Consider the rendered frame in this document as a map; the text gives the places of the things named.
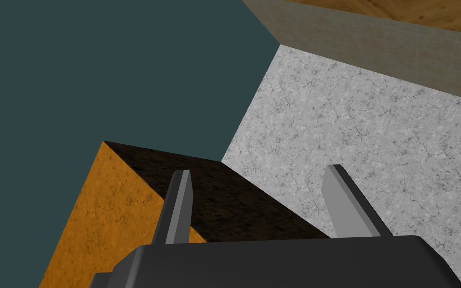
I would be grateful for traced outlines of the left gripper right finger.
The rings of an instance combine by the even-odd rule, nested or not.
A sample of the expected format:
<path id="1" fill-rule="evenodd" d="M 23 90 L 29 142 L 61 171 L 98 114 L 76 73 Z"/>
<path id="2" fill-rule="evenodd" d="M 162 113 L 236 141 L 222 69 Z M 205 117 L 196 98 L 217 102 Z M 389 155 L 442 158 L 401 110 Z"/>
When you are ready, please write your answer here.
<path id="1" fill-rule="evenodd" d="M 321 192 L 338 238 L 393 236 L 342 165 L 325 167 Z"/>

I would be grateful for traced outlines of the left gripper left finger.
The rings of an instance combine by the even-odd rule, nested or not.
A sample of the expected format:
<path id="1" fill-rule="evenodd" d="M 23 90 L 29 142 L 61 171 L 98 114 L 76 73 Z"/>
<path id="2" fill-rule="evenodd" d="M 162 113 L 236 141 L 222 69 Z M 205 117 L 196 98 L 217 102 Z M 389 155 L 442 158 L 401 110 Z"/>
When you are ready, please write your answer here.
<path id="1" fill-rule="evenodd" d="M 155 229 L 153 245 L 189 243 L 193 200 L 191 171 L 175 171 Z"/>

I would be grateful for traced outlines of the orange cabinet with dark top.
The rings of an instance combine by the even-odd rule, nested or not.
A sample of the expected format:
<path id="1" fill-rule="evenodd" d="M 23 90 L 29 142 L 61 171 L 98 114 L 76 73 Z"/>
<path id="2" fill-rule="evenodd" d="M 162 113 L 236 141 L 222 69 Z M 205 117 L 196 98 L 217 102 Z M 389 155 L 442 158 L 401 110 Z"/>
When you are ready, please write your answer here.
<path id="1" fill-rule="evenodd" d="M 149 245 L 179 170 L 192 180 L 191 244 L 326 237 L 222 162 L 104 141 L 39 288 L 89 288 Z"/>

